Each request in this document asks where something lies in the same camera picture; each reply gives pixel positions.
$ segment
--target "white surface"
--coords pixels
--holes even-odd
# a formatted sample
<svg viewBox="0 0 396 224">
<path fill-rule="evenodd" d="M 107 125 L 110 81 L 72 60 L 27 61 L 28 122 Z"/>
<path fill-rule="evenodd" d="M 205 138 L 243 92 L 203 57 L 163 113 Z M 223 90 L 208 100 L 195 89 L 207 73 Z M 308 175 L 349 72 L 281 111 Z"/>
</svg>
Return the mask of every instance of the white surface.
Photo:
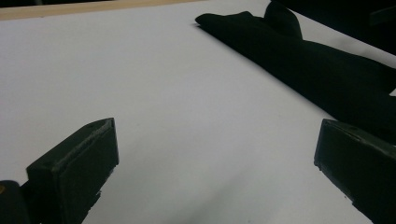
<svg viewBox="0 0 396 224">
<path fill-rule="evenodd" d="M 329 116 L 196 27 L 207 1 L 0 21 L 0 179 L 114 117 L 120 165 L 84 224 L 371 223 L 314 166 Z M 383 51 L 300 17 L 305 39 Z"/>
</svg>

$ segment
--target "brass screw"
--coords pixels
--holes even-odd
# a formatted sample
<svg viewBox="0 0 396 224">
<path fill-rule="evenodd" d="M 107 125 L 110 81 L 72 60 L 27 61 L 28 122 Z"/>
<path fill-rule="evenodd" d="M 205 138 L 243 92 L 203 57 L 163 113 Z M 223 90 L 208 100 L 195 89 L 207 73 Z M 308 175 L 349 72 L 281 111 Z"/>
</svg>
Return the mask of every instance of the brass screw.
<svg viewBox="0 0 396 224">
<path fill-rule="evenodd" d="M 0 185 L 0 194 L 2 194 L 6 190 L 6 187 L 3 185 Z"/>
</svg>

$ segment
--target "white table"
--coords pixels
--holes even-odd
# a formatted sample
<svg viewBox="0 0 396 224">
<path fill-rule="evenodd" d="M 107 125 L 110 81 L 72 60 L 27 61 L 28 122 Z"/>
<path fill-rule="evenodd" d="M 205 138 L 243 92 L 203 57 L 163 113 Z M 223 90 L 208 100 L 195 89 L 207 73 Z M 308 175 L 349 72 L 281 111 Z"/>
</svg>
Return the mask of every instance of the white table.
<svg viewBox="0 0 396 224">
<path fill-rule="evenodd" d="M 324 111 L 197 28 L 268 0 L 0 21 L 0 179 L 114 117 L 120 165 L 84 224 L 364 224 L 313 164 Z M 396 57 L 298 16 L 304 39 Z"/>
</svg>

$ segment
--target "folded black cloth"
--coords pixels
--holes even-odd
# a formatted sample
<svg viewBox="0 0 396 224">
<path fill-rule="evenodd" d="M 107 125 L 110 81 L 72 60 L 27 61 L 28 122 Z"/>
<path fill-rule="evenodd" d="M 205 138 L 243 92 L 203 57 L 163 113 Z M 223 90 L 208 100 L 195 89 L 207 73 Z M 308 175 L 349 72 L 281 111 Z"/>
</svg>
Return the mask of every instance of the folded black cloth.
<svg viewBox="0 0 396 224">
<path fill-rule="evenodd" d="M 334 118 L 396 145 L 396 69 L 305 41 L 295 15 L 271 2 L 248 12 L 196 18 L 200 27 L 257 63 Z"/>
</svg>

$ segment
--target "black cloth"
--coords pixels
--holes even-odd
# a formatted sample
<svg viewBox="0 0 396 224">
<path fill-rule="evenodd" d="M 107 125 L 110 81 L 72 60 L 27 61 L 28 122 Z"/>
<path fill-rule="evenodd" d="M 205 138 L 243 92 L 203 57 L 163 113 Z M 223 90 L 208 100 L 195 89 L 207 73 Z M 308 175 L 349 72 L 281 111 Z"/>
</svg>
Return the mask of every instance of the black cloth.
<svg viewBox="0 0 396 224">
<path fill-rule="evenodd" d="M 297 18 L 278 2 L 263 18 L 242 12 L 196 21 L 336 119 L 396 145 L 394 68 L 303 40 Z"/>
</svg>

